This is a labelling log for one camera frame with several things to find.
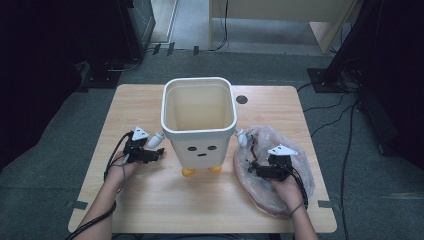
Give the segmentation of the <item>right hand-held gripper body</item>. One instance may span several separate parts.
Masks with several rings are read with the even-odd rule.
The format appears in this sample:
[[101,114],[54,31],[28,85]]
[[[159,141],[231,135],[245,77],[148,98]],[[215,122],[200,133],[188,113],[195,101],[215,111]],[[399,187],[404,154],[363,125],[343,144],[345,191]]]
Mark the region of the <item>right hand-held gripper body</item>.
[[280,144],[269,149],[267,153],[269,165],[265,167],[266,178],[283,181],[293,173],[291,157],[297,155],[297,151]]

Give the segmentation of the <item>beige wooden desk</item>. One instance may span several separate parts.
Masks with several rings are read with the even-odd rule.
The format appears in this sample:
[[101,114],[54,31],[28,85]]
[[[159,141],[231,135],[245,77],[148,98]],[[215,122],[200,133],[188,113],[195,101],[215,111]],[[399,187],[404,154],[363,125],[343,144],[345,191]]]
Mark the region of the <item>beige wooden desk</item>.
[[349,20],[355,20],[362,0],[209,0],[209,48],[217,18],[308,22],[323,54],[329,54]]

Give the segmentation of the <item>black stand base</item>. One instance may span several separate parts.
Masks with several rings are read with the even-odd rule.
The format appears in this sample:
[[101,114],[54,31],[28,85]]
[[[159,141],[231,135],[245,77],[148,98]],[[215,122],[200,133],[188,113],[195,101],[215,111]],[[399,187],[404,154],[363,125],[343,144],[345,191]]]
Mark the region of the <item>black stand base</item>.
[[322,68],[308,68],[308,76],[316,93],[348,93],[347,85],[333,71]]
[[81,65],[81,88],[114,89],[119,81],[120,72],[109,71],[104,67],[92,66],[88,61]]

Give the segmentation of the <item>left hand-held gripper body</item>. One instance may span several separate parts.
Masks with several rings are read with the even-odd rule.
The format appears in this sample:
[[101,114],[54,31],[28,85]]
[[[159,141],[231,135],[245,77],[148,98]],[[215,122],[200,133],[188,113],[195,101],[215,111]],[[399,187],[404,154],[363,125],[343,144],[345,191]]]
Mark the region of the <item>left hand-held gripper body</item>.
[[154,153],[150,150],[145,150],[144,145],[148,140],[149,134],[141,127],[137,126],[134,131],[130,132],[130,136],[124,147],[124,162],[132,163],[141,161],[148,163],[149,159],[154,157]]

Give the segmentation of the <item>clear plastic bag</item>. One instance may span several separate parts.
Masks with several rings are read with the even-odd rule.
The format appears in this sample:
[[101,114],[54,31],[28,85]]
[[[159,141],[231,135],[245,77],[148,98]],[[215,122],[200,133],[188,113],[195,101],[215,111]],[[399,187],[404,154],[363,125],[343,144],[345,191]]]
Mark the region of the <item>clear plastic bag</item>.
[[[268,179],[271,178],[265,177],[265,167],[269,165],[267,151],[282,144],[298,152],[297,155],[291,157],[294,170],[290,176],[294,177],[301,190],[303,204],[308,207],[309,199],[315,189],[315,183],[303,149],[270,126],[252,126],[244,136],[247,138],[247,143],[245,146],[238,146],[233,162],[241,185],[255,205],[272,216],[290,215],[287,206],[268,182]],[[257,161],[261,165],[258,170],[261,169],[263,177],[248,173],[249,163],[252,161]]]

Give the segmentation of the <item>person's right hand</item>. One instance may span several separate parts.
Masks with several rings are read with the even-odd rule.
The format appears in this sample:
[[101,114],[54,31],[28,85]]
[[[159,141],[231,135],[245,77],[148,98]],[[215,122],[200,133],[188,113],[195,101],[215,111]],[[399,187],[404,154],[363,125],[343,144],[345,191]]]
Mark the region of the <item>person's right hand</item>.
[[300,191],[299,186],[297,185],[295,179],[292,176],[287,177],[284,181],[270,180],[270,184],[276,190],[278,196],[287,206],[287,209],[290,213],[298,207],[303,205],[303,197]]

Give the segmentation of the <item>black cabinet with glass door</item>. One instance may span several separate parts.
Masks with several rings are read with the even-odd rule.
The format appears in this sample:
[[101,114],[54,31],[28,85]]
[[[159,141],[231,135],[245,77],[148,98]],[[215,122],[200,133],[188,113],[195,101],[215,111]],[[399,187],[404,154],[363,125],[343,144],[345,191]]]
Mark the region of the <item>black cabinet with glass door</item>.
[[117,3],[130,56],[142,60],[156,25],[151,0],[117,0]]

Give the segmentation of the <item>person's left hand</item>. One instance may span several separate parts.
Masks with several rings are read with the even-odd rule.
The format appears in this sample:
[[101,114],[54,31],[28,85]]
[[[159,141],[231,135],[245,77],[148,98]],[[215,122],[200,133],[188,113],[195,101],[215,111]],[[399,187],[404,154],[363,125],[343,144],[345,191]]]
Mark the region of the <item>person's left hand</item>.
[[140,164],[137,162],[123,163],[123,157],[115,158],[107,172],[105,185],[115,190],[121,188],[125,181],[135,173],[139,166]]

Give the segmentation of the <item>black stand pole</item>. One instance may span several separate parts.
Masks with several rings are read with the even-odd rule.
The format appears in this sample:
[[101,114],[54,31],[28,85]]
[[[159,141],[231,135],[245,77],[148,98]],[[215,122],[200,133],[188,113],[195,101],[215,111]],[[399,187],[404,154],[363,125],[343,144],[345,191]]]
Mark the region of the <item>black stand pole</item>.
[[328,68],[322,73],[322,79],[324,85],[335,85],[338,81],[338,76],[342,71],[342,68],[353,60],[354,47],[359,45],[360,37],[365,32],[365,25],[370,17],[373,9],[379,0],[364,0],[358,17],[350,31],[341,45],[338,53],[328,66]]

